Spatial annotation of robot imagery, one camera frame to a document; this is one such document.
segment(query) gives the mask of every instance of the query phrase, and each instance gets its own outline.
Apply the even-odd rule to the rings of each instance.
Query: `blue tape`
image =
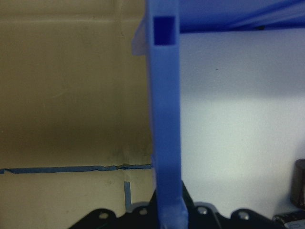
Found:
[[[71,166],[71,167],[40,167],[40,168],[3,168],[0,174],[5,171],[14,174],[24,173],[70,173],[70,172],[91,172],[91,171],[115,171],[128,169],[151,169],[150,164],[147,165],[120,165],[120,166]]]
[[[124,192],[125,192],[125,209],[126,211],[128,211],[128,209],[132,205],[130,182],[124,181]]]

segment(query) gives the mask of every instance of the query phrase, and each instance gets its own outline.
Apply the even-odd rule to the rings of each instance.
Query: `metal screw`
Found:
[[[146,215],[148,212],[147,212],[147,209],[146,208],[142,208],[140,211],[139,211],[139,214],[141,215],[141,216],[144,216],[144,215]]]
[[[244,211],[238,212],[238,216],[240,219],[249,220],[249,214]]]
[[[101,212],[99,215],[100,219],[107,219],[109,217],[109,214],[106,212]]]
[[[198,207],[197,211],[200,215],[206,215],[208,214],[208,209],[206,209],[205,207]]]

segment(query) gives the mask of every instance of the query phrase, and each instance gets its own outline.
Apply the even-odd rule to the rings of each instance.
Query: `blue plastic frame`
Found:
[[[179,35],[257,27],[305,27],[305,0],[146,0],[132,50],[146,54],[161,228],[188,226],[181,181]]]

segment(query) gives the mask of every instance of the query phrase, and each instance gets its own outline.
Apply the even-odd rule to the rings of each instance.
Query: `tan wall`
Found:
[[[150,162],[143,0],[0,1],[0,168]]]
[[[0,169],[150,163],[142,0],[0,0]],[[0,175],[0,228],[148,201],[151,170]]]

